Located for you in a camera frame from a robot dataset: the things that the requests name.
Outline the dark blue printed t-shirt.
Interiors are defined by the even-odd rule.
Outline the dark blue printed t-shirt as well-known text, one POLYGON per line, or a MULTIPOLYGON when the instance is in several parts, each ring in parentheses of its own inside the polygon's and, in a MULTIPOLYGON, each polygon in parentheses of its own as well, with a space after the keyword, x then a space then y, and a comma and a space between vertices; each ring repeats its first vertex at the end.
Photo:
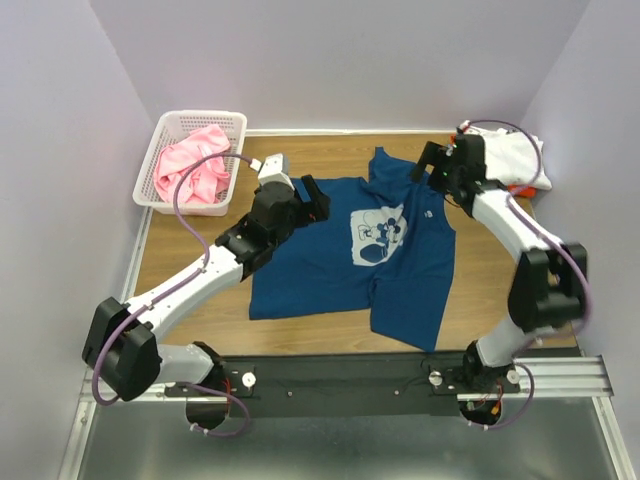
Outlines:
POLYGON ((328 220, 296 231, 252 280, 248 314, 272 320, 366 310, 373 332, 434 351, 456 233, 410 161, 374 151, 367 177, 320 179, 328 220))

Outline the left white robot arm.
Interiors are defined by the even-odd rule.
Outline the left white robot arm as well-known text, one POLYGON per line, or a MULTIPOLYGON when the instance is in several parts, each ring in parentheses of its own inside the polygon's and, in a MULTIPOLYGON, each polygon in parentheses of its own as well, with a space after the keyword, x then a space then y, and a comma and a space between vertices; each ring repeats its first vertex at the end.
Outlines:
POLYGON ((154 289, 124 303, 110 297, 95 310, 82 352, 92 369, 91 388, 106 384, 122 401, 151 386, 187 384, 201 395, 214 393, 222 380, 222 360, 204 343, 164 345, 162 339, 211 297, 234 287, 266 265, 299 228, 325 221, 330 199, 310 175, 301 179, 309 198, 287 183, 270 181, 255 192, 250 211, 193 264, 154 289))

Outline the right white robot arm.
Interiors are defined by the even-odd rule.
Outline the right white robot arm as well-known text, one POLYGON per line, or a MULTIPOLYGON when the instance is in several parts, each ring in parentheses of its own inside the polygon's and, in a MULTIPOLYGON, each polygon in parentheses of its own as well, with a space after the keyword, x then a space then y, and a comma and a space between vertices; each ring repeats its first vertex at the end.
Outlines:
POLYGON ((461 390, 485 391, 512 369, 515 358, 536 340, 553 337, 568 324, 586 322, 592 306, 587 252, 542 228, 508 188, 487 175, 486 142, 457 133, 450 145, 427 142, 411 172, 435 192, 450 196, 484 225, 515 262, 506 317, 472 342, 448 376, 461 390))

